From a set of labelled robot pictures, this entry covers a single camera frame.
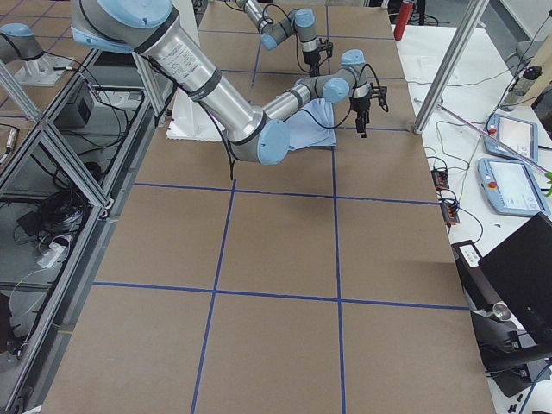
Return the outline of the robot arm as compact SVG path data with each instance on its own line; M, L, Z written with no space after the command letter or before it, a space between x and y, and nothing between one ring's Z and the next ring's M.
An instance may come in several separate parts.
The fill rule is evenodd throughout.
M294 150L333 147L338 124L332 106L343 99L356 114L361 136L373 99L383 111L389 110L387 89L369 82L373 69L361 50L345 52L337 72L319 74L318 54L326 45L316 37L311 9L294 9L274 22L255 1L236 5L256 24L266 49L296 36L310 65L309 77L263 107L249 103L223 76L182 27L170 1L73 1L72 35L83 46L136 53L147 60L223 127L223 145L234 160L275 165Z
M320 75L321 65L333 54L333 43L317 36L316 17L312 9L292 9L283 11L277 4L258 1L236 1L237 9L244 12L260 34L260 42L270 51L289 38L296 39L296 58L301 50L307 68L298 63L299 69L310 77ZM270 6L279 9L284 17L276 22L268 15Z

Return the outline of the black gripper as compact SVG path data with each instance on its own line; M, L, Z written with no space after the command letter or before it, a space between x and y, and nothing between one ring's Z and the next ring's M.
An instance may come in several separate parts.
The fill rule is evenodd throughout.
M351 97L351 110L356 114L355 127L360 138L367 137L367 125L370 123L370 108L371 101L376 99L380 108L388 111L388 103L386 101L387 87L369 85L357 88Z
M328 39L322 38L301 41L301 50L304 63L309 66L309 76L317 77L320 75L321 65L333 55L333 43Z

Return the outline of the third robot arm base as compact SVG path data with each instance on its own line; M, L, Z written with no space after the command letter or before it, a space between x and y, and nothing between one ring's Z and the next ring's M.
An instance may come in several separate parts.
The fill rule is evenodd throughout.
M1 61L8 65L15 60L22 62L15 78L26 86L53 86L72 69L68 58L47 54L27 25L8 23L1 27Z

